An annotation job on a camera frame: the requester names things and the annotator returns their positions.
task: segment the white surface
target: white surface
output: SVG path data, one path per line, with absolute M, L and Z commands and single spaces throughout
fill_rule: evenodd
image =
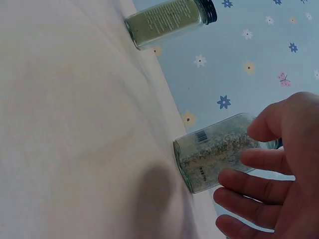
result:
M 207 192 L 188 193 L 185 134 L 129 0 L 0 0 L 0 238 L 208 239 Z

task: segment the green powder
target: green powder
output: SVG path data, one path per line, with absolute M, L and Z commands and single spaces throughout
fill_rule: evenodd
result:
M 182 28 L 197 25 L 201 15 L 193 0 L 170 1 L 138 12 L 125 22 L 137 47 Z

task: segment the black metal lid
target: black metal lid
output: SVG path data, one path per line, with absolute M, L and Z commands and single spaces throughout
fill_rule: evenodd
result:
M 203 5 L 204 10 L 207 15 L 207 21 L 205 22 L 206 25 L 217 21 L 217 12 L 212 0 L 199 0 L 200 3 Z

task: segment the glass jar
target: glass jar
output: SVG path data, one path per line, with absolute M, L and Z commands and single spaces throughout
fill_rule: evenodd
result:
M 217 186 L 218 174 L 225 168 L 253 170 L 240 162 L 244 150 L 278 148 L 278 140 L 263 143 L 247 135 L 247 127 L 254 119 L 241 113 L 173 142 L 177 165 L 192 193 Z
M 125 25 L 138 49 L 154 46 L 204 24 L 217 21 L 211 0 L 171 0 L 140 11 L 125 19 Z

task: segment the yellow flower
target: yellow flower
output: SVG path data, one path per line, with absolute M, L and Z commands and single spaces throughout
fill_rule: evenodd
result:
M 244 64 L 244 71 L 248 73 L 248 75 L 251 75 L 253 73 L 255 73 L 255 69 L 256 69 L 256 66 L 253 62 L 249 62 L 247 61 L 245 64 Z
M 290 23 L 297 24 L 297 19 L 295 19 L 294 17 L 291 17 L 290 18 Z
M 161 56 L 161 53 L 163 52 L 163 49 L 160 48 L 159 46 L 157 46 L 157 47 L 155 47 L 155 48 L 153 49 L 153 51 L 154 51 L 154 53 L 155 53 L 156 56 Z
M 191 114 L 189 111 L 186 111 L 186 114 L 181 115 L 181 118 L 187 129 L 191 126 L 195 126 L 196 120 L 198 120 L 198 118 L 194 114 Z

